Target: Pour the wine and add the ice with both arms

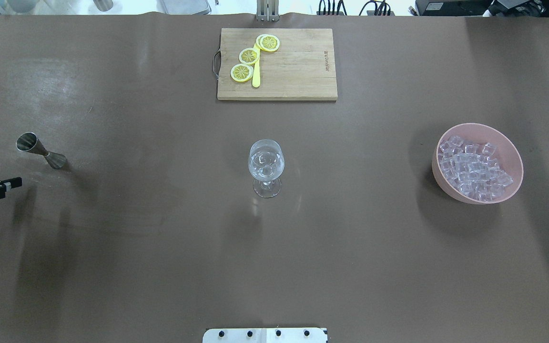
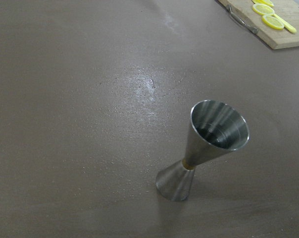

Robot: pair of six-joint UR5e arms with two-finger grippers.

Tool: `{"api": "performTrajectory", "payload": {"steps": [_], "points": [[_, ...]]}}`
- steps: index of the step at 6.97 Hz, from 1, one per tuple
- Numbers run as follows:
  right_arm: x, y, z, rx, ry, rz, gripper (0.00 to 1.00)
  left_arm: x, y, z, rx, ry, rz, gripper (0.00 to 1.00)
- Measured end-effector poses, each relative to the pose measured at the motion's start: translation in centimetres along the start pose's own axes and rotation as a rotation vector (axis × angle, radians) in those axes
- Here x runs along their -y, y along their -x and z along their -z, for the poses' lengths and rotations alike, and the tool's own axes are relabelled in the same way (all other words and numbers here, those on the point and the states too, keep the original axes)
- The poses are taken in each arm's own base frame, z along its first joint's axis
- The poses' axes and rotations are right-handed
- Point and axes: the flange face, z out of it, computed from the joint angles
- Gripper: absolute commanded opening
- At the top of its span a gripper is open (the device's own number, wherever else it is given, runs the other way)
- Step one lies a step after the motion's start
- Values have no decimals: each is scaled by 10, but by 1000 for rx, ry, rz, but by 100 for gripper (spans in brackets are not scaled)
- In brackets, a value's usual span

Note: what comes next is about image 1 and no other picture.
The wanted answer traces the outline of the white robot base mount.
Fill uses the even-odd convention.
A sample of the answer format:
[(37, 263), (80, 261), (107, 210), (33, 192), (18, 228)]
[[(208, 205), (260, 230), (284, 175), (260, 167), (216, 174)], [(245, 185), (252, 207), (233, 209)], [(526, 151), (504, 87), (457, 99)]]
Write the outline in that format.
[(212, 328), (206, 330), (203, 343), (328, 343), (326, 328)]

